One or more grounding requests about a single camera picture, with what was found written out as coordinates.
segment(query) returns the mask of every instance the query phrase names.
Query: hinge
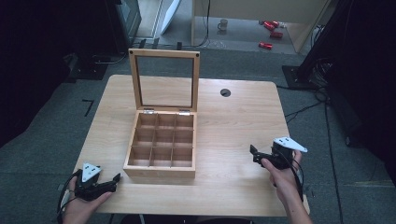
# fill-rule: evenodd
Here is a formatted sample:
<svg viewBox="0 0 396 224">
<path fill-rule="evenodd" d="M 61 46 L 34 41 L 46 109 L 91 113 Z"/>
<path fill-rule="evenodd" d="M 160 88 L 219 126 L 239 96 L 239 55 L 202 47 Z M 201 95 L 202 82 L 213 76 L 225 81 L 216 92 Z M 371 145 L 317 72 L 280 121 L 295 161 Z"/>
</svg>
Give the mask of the hinge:
<svg viewBox="0 0 396 224">
<path fill-rule="evenodd" d="M 143 110 L 143 114 L 154 114 L 154 109 L 153 108 L 145 108 Z"/>
<path fill-rule="evenodd" d="M 178 112 L 178 114 L 188 116 L 190 114 L 190 110 L 180 110 L 180 112 Z"/>
</svg>

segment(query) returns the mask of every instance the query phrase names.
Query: wooden box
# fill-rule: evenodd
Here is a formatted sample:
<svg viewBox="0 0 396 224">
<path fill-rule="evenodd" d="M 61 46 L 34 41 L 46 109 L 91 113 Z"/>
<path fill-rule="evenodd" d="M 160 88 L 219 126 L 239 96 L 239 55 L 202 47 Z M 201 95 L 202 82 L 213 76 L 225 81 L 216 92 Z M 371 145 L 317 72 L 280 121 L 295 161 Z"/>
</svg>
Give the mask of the wooden box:
<svg viewBox="0 0 396 224">
<path fill-rule="evenodd" d="M 195 177 L 200 53 L 129 49 L 129 54 L 136 115 L 124 171 L 129 176 Z M 153 81 L 163 81 L 163 94 L 150 94 Z"/>
</svg>

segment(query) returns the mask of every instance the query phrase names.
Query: open lid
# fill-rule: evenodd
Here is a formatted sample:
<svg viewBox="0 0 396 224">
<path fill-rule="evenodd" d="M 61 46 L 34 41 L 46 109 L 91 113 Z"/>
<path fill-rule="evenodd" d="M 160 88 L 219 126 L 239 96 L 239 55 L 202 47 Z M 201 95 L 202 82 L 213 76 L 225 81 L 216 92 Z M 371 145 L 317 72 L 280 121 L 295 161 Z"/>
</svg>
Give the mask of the open lid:
<svg viewBox="0 0 396 224">
<path fill-rule="evenodd" d="M 129 49 L 129 56 L 136 109 L 197 111 L 200 52 Z M 174 77 L 174 81 L 163 77 Z M 161 84 L 160 94 L 153 94 L 154 80 Z"/>
</svg>

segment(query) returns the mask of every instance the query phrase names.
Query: gray carpet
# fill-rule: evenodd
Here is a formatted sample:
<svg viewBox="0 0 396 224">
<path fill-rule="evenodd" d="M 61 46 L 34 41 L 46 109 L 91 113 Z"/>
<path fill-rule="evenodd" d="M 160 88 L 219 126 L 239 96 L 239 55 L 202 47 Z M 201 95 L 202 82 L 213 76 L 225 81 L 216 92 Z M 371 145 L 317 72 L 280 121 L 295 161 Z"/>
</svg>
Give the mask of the gray carpet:
<svg viewBox="0 0 396 224">
<path fill-rule="evenodd" d="M 304 60 L 289 54 L 197 50 L 201 51 L 203 78 L 273 81 L 279 86 L 286 86 L 281 65 L 299 65 Z M 61 84 L 28 130 L 0 149 L 0 223 L 50 223 L 55 218 L 59 185 L 73 172 L 108 78 L 130 75 L 130 70 L 129 61 L 124 59 L 111 64 L 101 81 Z M 311 91 L 278 91 L 285 115 L 318 101 Z M 84 100 L 93 101 L 88 114 L 90 103 Z M 396 220 L 396 190 L 382 161 L 365 148 L 345 146 L 343 129 L 331 106 L 310 108 L 288 126 L 290 136 L 309 149 L 302 166 L 304 190 L 315 223 L 341 223 L 332 156 L 344 223 Z M 95 214 L 90 223 L 106 223 L 109 218 L 109 214 Z M 115 215 L 113 223 L 121 218 Z M 287 223 L 284 217 L 253 219 L 256 223 Z"/>
</svg>

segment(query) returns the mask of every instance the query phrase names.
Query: person's left hand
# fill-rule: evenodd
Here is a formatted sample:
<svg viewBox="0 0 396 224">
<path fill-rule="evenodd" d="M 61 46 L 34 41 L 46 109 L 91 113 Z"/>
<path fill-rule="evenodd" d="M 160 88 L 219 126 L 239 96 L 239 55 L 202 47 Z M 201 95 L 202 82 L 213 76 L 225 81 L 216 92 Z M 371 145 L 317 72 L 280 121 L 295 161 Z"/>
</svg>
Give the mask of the person's left hand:
<svg viewBox="0 0 396 224">
<path fill-rule="evenodd" d="M 80 198 L 76 198 L 74 190 L 76 187 L 77 177 L 73 177 L 69 183 L 70 197 L 69 202 L 66 205 L 66 210 L 64 211 L 64 224 L 84 224 L 87 223 L 91 215 L 95 210 L 104 203 L 112 194 L 112 192 L 106 192 L 102 194 L 99 198 L 86 202 Z"/>
</svg>

